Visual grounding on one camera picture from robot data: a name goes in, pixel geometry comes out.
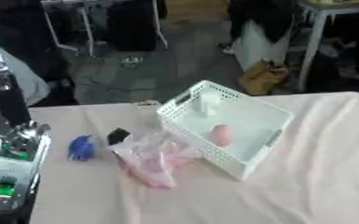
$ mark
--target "green light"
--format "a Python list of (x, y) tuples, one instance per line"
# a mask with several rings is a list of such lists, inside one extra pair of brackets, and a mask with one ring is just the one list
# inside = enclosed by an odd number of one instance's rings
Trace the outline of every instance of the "green light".
[(15, 185), (13, 184), (0, 184), (0, 197), (11, 197), (15, 192)]

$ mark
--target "metal frame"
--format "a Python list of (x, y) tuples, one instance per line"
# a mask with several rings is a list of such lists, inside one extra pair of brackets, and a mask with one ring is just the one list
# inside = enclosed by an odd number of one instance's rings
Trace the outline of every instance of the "metal frame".
[(307, 45), (305, 58), (299, 74), (298, 89), (300, 92), (303, 92), (306, 90), (307, 76), (309, 74), (310, 67), (312, 66), (314, 55), (317, 53), (319, 48), (327, 18), (331, 17), (334, 21), (336, 15), (359, 13), (359, 3), (317, 5), (309, 3), (306, 0), (301, 0), (299, 1), (299, 6), (304, 9), (305, 15), (308, 13), (315, 14), (313, 31)]
[[(88, 7), (90, 5), (94, 5), (94, 4), (98, 4), (98, 3), (102, 3), (102, 2), (108, 2), (108, 1), (114, 2), (116, 0), (84, 0), (84, 1), (83, 0), (76, 0), (76, 1), (44, 0), (44, 1), (41, 1), (41, 3), (43, 6), (49, 6), (49, 5), (54, 5), (54, 4), (82, 4), (82, 7), (80, 7), (78, 9), (78, 11), (81, 14), (83, 24), (85, 26), (87, 36), (88, 36), (88, 55), (91, 57), (95, 57), (95, 38), (94, 38), (94, 33), (91, 31), (91, 23), (88, 18)], [(161, 30), (157, 0), (151, 0), (151, 3), (152, 3), (152, 8), (153, 8), (153, 14), (154, 14), (153, 19), (154, 19), (154, 23), (155, 23), (156, 33), (157, 33), (158, 37), (160, 38), (160, 40), (162, 41), (163, 45), (165, 46), (165, 49), (167, 49), (168, 42)], [(73, 52), (76, 52), (76, 54), (79, 54), (80, 49), (78, 49), (77, 47), (73, 47), (70, 45), (63, 45), (59, 42), (57, 34), (56, 34), (55, 30), (53, 29), (53, 24), (50, 20), (50, 17), (48, 16), (46, 10), (45, 10), (45, 16), (46, 16), (46, 21), (47, 21), (47, 24), (49, 26), (50, 32), (53, 36), (54, 43), (56, 44), (56, 46), (58, 48), (73, 51)]]

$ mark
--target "brown bag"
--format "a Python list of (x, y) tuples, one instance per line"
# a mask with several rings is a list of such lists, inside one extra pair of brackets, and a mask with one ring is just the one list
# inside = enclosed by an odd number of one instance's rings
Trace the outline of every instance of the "brown bag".
[(262, 59), (245, 71), (238, 81), (250, 95), (267, 95), (286, 75), (286, 66), (275, 66), (273, 62)]

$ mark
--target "white container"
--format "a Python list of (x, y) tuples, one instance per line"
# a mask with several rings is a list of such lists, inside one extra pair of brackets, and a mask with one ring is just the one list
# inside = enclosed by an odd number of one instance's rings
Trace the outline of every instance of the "white container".
[[(214, 115), (199, 110), (203, 95), (219, 94)], [(163, 126), (200, 149), (203, 157), (238, 179), (246, 179), (271, 151), (292, 120), (281, 108), (204, 80), (158, 109)], [(216, 125), (228, 125), (233, 143), (218, 147), (210, 138)]]

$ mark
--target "plastic bag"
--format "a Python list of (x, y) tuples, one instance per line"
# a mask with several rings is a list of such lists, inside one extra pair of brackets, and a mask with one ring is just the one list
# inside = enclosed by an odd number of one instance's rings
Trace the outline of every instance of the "plastic bag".
[(110, 146), (130, 172), (148, 186), (176, 186), (174, 168), (201, 156), (194, 147), (167, 131), (153, 131), (141, 137), (128, 136), (122, 143)]

